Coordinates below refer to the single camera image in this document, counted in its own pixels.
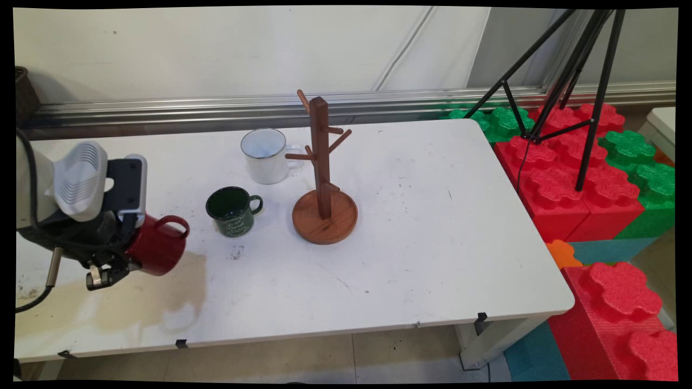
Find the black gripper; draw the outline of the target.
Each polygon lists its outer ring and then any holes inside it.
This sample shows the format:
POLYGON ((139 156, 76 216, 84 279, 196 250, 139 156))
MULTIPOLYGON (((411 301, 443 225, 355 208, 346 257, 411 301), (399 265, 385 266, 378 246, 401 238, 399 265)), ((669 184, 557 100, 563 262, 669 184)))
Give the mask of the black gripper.
POLYGON ((141 263, 126 253, 131 241, 131 217, 119 220, 113 212, 102 212, 87 222, 78 222, 64 212, 54 212, 39 222, 41 231, 22 227, 22 237, 45 249, 63 249, 65 258, 89 266, 85 284, 89 291, 114 286, 141 263))

